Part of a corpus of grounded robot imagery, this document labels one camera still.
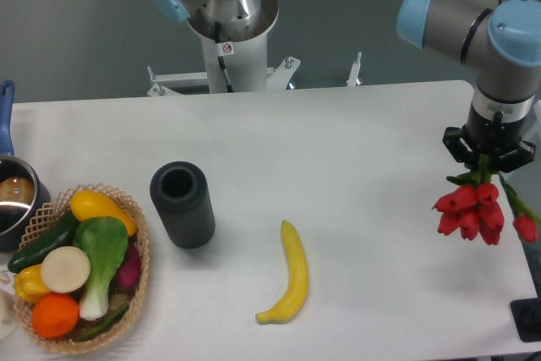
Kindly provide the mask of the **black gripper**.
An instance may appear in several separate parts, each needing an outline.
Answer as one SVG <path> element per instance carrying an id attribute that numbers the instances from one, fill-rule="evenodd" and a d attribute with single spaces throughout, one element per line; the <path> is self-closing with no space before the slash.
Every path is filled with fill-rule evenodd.
<path id="1" fill-rule="evenodd" d="M 478 158 L 485 154 L 491 158 L 491 169 L 513 172 L 534 160 L 534 143 L 521 139 L 522 125 L 479 122 L 470 127 L 447 127 L 442 142 L 453 159 L 468 168 L 476 168 Z"/>

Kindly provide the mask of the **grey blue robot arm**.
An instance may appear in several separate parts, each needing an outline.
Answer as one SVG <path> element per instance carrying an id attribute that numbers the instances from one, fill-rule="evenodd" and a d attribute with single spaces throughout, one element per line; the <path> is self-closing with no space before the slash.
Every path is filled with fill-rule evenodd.
<path id="1" fill-rule="evenodd" d="M 404 0 L 397 34 L 420 49 L 477 71 L 466 123 L 443 143 L 469 169 L 489 157 L 491 172 L 532 162 L 522 126 L 540 87 L 540 3 L 535 0 Z"/>

